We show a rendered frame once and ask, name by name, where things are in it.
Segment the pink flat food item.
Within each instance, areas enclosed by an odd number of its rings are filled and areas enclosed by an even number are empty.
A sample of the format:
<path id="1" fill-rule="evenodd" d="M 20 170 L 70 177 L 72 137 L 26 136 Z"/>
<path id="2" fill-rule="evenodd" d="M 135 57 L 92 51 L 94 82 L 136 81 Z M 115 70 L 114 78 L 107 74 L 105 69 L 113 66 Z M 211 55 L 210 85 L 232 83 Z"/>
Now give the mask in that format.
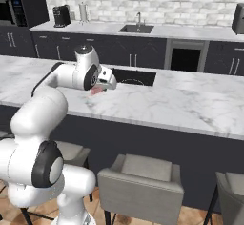
<path id="1" fill-rule="evenodd" d="M 94 96 L 98 93 L 101 93 L 102 91 L 104 91 L 102 88 L 96 87 L 96 88 L 92 88 L 91 89 L 91 96 Z"/>

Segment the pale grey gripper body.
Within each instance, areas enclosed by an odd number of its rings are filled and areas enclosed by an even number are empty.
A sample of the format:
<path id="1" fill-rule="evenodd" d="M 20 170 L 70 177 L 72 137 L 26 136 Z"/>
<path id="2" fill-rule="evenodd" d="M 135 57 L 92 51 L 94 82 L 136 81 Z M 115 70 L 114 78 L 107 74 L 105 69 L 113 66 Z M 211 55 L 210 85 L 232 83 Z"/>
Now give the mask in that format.
<path id="1" fill-rule="evenodd" d="M 113 74 L 109 77 L 99 75 L 95 86 L 103 90 L 115 90 L 117 86 L 117 81 Z"/>

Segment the dark kitchen island base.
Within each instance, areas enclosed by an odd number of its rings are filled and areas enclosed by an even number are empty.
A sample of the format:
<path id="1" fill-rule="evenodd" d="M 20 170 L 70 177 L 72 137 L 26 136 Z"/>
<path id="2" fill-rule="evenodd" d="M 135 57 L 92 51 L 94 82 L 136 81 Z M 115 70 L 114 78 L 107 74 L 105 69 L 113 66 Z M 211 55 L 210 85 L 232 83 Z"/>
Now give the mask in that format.
<path id="1" fill-rule="evenodd" d="M 244 174 L 244 109 L 179 109 L 82 105 L 51 133 L 51 138 L 91 148 L 91 169 L 108 168 L 119 154 L 171 161 L 181 168 L 183 204 L 205 210 L 215 174 Z"/>

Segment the dark sink basin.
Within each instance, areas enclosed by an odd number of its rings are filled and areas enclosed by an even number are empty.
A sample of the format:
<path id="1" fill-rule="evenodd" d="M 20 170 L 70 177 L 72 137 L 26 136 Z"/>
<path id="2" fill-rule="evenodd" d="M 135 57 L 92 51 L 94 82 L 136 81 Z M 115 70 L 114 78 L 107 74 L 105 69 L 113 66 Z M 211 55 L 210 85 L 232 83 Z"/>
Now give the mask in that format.
<path id="1" fill-rule="evenodd" d="M 120 32 L 132 32 L 132 33 L 151 33 L 153 30 L 153 26 L 146 25 L 125 25 Z"/>

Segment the silver paper towel holder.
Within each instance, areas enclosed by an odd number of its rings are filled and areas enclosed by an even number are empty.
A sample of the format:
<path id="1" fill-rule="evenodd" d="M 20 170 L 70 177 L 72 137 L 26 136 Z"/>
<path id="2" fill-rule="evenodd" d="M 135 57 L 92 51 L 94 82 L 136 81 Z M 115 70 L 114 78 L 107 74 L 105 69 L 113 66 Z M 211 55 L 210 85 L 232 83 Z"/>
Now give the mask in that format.
<path id="1" fill-rule="evenodd" d="M 82 24 L 88 23 L 89 22 L 88 8 L 87 8 L 87 5 L 84 2 L 79 4 L 79 12 L 80 12 L 80 22 Z"/>

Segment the black hob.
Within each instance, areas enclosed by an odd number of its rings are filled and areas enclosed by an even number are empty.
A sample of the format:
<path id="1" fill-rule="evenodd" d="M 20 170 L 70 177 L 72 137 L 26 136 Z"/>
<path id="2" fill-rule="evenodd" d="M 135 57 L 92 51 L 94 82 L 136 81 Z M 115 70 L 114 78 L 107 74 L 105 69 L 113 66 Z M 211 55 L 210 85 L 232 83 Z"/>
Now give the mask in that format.
<path id="1" fill-rule="evenodd" d="M 118 83 L 153 86 L 156 77 L 155 72 L 141 72 L 112 69 L 112 74 L 115 76 Z"/>

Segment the built-in microwave oven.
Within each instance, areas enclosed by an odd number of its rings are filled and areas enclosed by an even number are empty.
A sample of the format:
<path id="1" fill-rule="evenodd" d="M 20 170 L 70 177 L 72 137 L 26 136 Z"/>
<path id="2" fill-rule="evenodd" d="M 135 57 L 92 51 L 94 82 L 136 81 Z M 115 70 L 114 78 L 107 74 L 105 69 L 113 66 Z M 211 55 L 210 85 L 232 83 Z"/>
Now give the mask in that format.
<path id="1" fill-rule="evenodd" d="M 0 0 L 0 26 L 26 27 L 27 25 L 21 0 Z"/>

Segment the black toaster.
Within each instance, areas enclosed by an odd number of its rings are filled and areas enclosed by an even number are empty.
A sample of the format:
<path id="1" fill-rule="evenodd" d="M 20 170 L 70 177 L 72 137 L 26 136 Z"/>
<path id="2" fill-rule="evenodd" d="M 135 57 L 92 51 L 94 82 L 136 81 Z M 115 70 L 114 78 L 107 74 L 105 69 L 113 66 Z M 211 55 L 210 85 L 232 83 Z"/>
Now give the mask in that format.
<path id="1" fill-rule="evenodd" d="M 235 34 L 244 34 L 244 3 L 236 5 L 232 29 Z"/>

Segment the dark lower cupboard run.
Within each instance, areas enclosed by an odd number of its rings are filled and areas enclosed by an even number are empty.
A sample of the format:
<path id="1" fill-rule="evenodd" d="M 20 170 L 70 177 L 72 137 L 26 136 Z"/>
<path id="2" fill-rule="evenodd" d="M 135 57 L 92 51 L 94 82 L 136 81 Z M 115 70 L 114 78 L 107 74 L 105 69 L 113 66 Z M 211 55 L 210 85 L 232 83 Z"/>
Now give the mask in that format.
<path id="1" fill-rule="evenodd" d="M 244 76 L 244 42 L 211 41 L 204 72 Z"/>
<path id="2" fill-rule="evenodd" d="M 101 64 L 163 69 L 165 38 L 102 35 L 54 31 L 32 31 L 39 58 L 75 61 L 78 45 L 92 45 Z"/>

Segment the dark tall cupboard unit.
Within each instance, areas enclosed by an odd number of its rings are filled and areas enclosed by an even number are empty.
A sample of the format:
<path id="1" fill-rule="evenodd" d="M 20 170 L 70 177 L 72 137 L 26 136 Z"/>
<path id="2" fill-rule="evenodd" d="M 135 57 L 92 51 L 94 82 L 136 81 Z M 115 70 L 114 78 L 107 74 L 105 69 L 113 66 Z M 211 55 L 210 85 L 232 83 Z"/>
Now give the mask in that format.
<path id="1" fill-rule="evenodd" d="M 27 26 L 0 26 L 0 55 L 36 57 L 30 28 L 49 20 L 46 0 L 21 0 Z"/>

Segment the steel dishwasher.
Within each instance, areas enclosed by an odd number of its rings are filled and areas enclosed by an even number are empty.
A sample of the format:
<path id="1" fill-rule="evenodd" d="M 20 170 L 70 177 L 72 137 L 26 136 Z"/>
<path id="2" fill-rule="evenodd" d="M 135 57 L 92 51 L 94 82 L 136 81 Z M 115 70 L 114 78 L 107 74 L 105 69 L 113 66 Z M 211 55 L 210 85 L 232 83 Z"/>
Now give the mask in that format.
<path id="1" fill-rule="evenodd" d="M 209 41 L 168 39 L 165 53 L 165 70 L 203 72 Z"/>

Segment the black coffee machine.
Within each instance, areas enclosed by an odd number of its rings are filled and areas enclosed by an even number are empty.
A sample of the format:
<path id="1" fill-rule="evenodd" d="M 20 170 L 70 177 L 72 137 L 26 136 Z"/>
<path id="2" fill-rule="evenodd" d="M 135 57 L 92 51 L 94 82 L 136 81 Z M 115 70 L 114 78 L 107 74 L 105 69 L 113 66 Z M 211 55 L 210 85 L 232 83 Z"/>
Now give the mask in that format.
<path id="1" fill-rule="evenodd" d="M 52 12 L 54 17 L 54 26 L 56 28 L 64 28 L 71 23 L 68 5 L 54 7 Z"/>

